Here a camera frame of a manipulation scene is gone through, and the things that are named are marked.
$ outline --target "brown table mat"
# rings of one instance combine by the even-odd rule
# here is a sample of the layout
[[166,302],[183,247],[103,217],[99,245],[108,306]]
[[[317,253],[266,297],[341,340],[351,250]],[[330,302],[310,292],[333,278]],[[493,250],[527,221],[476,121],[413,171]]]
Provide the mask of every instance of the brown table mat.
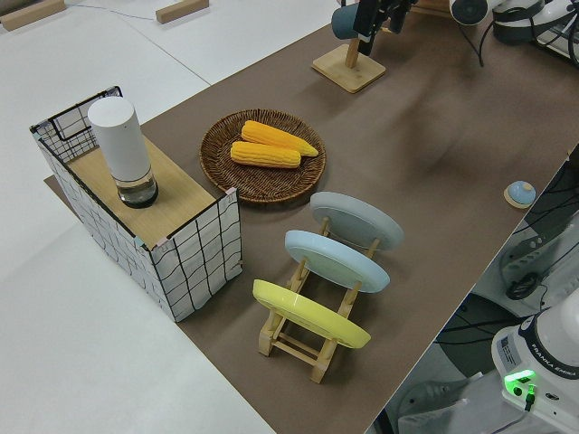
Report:
[[[205,131],[242,109],[287,111],[325,141],[318,189],[371,203],[405,230],[398,249],[375,256],[392,283],[361,294],[351,315],[372,340],[338,348],[318,385],[298,359],[258,353],[267,311],[252,298],[255,278],[290,277],[285,232],[318,226],[304,203],[242,207],[243,273],[179,326],[279,433],[363,432],[523,218],[505,187],[542,191],[579,137],[579,74],[548,51],[489,36],[481,68],[456,23],[410,14],[401,34],[376,37],[384,77],[352,95],[310,68],[341,43],[323,28],[143,126],[218,193],[199,165]],[[337,306],[343,292],[313,276],[303,294]]]

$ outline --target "wooden block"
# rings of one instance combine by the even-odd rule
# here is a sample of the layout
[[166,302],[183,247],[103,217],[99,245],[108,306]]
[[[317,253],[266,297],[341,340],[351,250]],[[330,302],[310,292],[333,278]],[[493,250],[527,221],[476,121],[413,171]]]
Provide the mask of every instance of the wooden block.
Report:
[[156,11],[157,21],[161,24],[181,18],[209,7],[209,0],[183,0]]
[[64,0],[43,0],[35,5],[26,6],[23,9],[0,17],[0,23],[7,31],[12,31],[61,12],[64,9],[66,9]]

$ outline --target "white cylindrical speaker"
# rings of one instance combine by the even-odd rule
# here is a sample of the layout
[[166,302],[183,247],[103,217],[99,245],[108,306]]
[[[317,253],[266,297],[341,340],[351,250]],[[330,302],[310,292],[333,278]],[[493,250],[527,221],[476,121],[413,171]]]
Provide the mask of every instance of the white cylindrical speaker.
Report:
[[158,187],[133,105],[122,97],[98,99],[88,118],[120,200],[132,208],[151,205]]

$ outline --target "wooden board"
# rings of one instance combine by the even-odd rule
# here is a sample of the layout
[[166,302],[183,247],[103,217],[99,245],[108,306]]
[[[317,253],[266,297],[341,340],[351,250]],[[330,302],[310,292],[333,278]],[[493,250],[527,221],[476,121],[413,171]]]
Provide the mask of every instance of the wooden board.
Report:
[[356,65],[348,68],[346,66],[347,50],[347,44],[340,45],[335,50],[315,59],[312,68],[350,93],[358,92],[384,75],[386,68],[364,54],[358,54]]
[[43,0],[42,2],[27,6],[18,11],[0,17],[0,23],[8,31],[12,31],[24,25],[46,18],[66,9],[64,0]]
[[182,18],[209,7],[209,0],[182,0],[179,3],[158,9],[155,14],[161,24]]
[[214,202],[214,198],[145,137],[158,183],[157,200],[148,208],[127,207],[99,147],[69,162],[71,170],[127,227],[152,248]]

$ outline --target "grid pattern box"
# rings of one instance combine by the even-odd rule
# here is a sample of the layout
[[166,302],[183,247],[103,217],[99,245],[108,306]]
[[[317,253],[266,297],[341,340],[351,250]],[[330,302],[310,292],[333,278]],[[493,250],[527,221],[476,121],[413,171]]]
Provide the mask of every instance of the grid pattern box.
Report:
[[30,129],[92,238],[174,321],[181,321],[242,272],[237,191],[226,192],[148,248],[68,166],[98,146],[87,112],[96,99],[109,96],[122,96],[120,88],[104,90]]

